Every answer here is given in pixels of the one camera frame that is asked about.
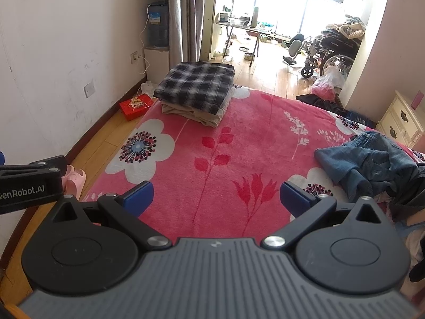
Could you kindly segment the blue denim jeans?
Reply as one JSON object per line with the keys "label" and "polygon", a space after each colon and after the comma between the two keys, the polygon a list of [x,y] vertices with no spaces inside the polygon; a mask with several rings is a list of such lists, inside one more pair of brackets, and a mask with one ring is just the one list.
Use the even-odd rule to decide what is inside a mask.
{"label": "blue denim jeans", "polygon": [[379,132],[367,131],[343,145],[319,148],[314,156],[350,202],[383,192],[395,197],[424,177],[424,165]]}

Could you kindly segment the black white plaid shirt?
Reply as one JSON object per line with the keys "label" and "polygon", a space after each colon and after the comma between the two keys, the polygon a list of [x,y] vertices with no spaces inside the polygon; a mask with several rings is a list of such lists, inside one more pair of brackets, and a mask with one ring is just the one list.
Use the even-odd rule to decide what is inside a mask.
{"label": "black white plaid shirt", "polygon": [[215,115],[230,94],[234,76],[229,64],[181,62],[155,88],[154,97]]}

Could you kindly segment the folded beige grey clothes stack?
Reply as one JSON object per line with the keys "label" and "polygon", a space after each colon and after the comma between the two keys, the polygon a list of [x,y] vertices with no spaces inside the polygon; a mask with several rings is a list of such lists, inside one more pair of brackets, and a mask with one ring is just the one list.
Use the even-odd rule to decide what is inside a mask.
{"label": "folded beige grey clothes stack", "polygon": [[224,103],[218,108],[218,112],[216,114],[204,112],[193,107],[184,107],[168,102],[161,103],[161,111],[166,115],[179,115],[189,120],[201,123],[204,126],[216,128],[226,114],[235,90],[236,86],[232,85],[228,94],[226,95]]}

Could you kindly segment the folding table with clutter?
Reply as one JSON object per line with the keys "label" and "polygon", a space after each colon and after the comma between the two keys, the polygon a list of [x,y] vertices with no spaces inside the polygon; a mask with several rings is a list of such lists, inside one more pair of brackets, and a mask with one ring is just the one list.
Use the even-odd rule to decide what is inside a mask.
{"label": "folding table with clutter", "polygon": [[244,30],[248,33],[253,33],[256,36],[254,50],[251,52],[249,67],[252,66],[254,59],[259,55],[259,43],[261,37],[265,37],[270,40],[273,38],[273,32],[269,31],[265,27],[252,27],[250,20],[232,17],[230,12],[220,12],[216,17],[215,24],[226,29],[226,41],[222,52],[223,62],[225,62],[228,57],[228,49],[231,46],[231,36],[235,29]]}

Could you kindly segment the pink slippers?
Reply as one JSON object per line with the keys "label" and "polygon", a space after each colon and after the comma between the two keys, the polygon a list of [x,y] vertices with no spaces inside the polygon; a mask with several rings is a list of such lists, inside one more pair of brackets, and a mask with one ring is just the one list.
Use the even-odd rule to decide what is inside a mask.
{"label": "pink slippers", "polygon": [[86,183],[86,173],[82,169],[75,169],[72,165],[67,165],[66,173],[61,179],[64,194],[80,199]]}

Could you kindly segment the red floral bed blanket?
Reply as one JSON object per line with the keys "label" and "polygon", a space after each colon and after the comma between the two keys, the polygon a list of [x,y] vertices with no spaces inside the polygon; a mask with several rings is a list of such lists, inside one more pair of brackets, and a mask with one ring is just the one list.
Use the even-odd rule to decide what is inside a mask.
{"label": "red floral bed blanket", "polygon": [[261,240],[292,216],[279,198],[289,181],[313,194],[340,200],[344,190],[314,157],[341,145],[365,126],[291,99],[239,86],[216,128],[155,103],[84,194],[95,201],[149,181],[154,198],[135,214],[171,240]]}

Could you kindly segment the dark grey garment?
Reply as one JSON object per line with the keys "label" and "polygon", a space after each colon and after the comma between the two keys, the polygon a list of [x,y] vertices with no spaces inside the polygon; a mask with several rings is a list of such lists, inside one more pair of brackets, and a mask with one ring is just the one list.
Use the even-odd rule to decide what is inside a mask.
{"label": "dark grey garment", "polygon": [[424,227],[424,164],[418,163],[418,166],[419,175],[388,206],[394,227],[402,238]]}

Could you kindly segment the red gift box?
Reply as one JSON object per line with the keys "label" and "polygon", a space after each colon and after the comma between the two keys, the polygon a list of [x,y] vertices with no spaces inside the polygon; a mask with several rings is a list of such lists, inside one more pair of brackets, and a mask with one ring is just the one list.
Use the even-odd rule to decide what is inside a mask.
{"label": "red gift box", "polygon": [[120,109],[127,121],[143,116],[153,105],[154,100],[147,94],[140,94],[119,103]]}

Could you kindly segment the dark garment on bed edge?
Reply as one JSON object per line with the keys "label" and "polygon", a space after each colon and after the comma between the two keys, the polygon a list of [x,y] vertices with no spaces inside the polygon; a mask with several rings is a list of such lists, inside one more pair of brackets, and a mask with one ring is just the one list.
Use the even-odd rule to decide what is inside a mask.
{"label": "dark garment on bed edge", "polygon": [[344,118],[347,118],[355,123],[361,123],[369,128],[376,128],[377,123],[373,122],[369,118],[351,111],[346,110],[342,108],[337,102],[332,102],[329,100],[325,100],[320,98],[319,96],[315,94],[304,94],[304,95],[298,95],[295,97],[296,100],[306,103],[308,105],[312,105],[314,107],[321,108],[322,110],[326,110],[328,112],[336,113],[337,115],[340,115]]}

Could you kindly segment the pink plastic bag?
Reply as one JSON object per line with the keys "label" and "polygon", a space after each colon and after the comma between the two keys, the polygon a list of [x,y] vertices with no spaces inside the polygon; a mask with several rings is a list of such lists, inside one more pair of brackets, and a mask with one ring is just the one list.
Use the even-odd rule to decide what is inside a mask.
{"label": "pink plastic bag", "polygon": [[321,99],[334,101],[341,89],[344,87],[346,78],[336,66],[330,66],[324,71],[312,85],[311,93]]}

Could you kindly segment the cream bedside cabinet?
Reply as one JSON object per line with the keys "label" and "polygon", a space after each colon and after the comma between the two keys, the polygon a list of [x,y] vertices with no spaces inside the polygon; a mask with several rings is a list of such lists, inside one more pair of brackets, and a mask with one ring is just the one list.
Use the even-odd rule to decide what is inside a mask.
{"label": "cream bedside cabinet", "polygon": [[414,109],[412,99],[396,91],[376,129],[398,143],[424,152],[424,100]]}

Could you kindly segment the pink cup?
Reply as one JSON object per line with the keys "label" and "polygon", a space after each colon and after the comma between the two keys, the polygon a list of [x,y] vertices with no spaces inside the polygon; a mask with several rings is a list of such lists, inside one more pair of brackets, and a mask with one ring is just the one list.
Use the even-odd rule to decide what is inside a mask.
{"label": "pink cup", "polygon": [[416,110],[419,105],[421,104],[421,101],[424,99],[424,93],[422,91],[418,91],[415,95],[412,103],[410,104],[412,110]]}

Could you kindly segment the water dispenser with blue bottle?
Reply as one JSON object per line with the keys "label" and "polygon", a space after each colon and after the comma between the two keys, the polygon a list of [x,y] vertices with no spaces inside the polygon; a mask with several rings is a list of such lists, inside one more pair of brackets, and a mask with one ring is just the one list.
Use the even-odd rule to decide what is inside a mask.
{"label": "water dispenser with blue bottle", "polygon": [[148,45],[144,57],[148,61],[147,79],[159,84],[169,73],[169,5],[156,2],[147,7]]}

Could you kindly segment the black wheelchair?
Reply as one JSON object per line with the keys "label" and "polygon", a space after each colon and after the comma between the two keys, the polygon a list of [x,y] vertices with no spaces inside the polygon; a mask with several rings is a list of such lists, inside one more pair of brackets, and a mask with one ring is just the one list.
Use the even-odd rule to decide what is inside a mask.
{"label": "black wheelchair", "polygon": [[324,30],[315,38],[310,37],[303,42],[301,48],[306,54],[301,70],[302,77],[311,78],[316,69],[323,76],[328,67],[334,66],[346,78],[360,45],[359,39],[349,39],[333,29]]}

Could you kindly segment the grey brown curtain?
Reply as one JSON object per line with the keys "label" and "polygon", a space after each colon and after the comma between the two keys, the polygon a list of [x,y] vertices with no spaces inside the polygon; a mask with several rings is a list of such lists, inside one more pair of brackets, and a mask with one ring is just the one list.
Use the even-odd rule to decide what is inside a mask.
{"label": "grey brown curtain", "polygon": [[168,0],[169,63],[206,61],[215,0]]}

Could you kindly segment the wall power socket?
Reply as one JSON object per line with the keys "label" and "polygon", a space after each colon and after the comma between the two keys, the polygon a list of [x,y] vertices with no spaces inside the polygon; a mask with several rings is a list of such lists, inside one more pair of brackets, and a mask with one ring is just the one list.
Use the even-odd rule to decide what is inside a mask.
{"label": "wall power socket", "polygon": [[135,62],[137,62],[139,59],[139,54],[138,51],[135,51],[133,53],[130,54],[130,62],[131,64],[134,64]]}

